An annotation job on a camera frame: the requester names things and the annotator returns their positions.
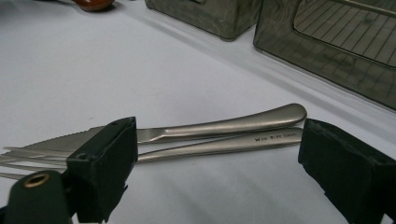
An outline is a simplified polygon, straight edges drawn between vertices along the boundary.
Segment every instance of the white surface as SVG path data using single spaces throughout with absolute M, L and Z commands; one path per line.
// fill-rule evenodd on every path
M 299 103 L 396 159 L 394 113 L 258 53 L 254 29 L 227 43 L 144 1 L 115 6 L 0 0 L 1 147 L 130 116 L 159 127 Z M 109 223 L 347 223 L 297 155 L 298 146 L 136 165 Z M 1 206 L 13 183 L 0 179 Z

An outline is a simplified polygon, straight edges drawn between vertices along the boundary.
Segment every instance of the knife handle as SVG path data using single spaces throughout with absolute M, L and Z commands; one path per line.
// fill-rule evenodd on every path
M 303 130 L 288 128 L 263 133 L 252 133 L 233 138 L 194 144 L 184 147 L 172 147 L 139 154 L 137 163 L 159 161 L 180 157 L 234 153 L 272 147 L 284 147 L 299 144 Z
M 290 104 L 236 119 L 146 129 L 145 131 L 150 134 L 145 134 L 144 132 L 138 133 L 138 135 L 141 134 L 141 136 L 138 136 L 138 142 L 139 144 L 162 143 L 186 139 L 219 137 L 227 134 L 273 130 L 289 127 L 303 121 L 305 118 L 306 110 L 302 105 Z

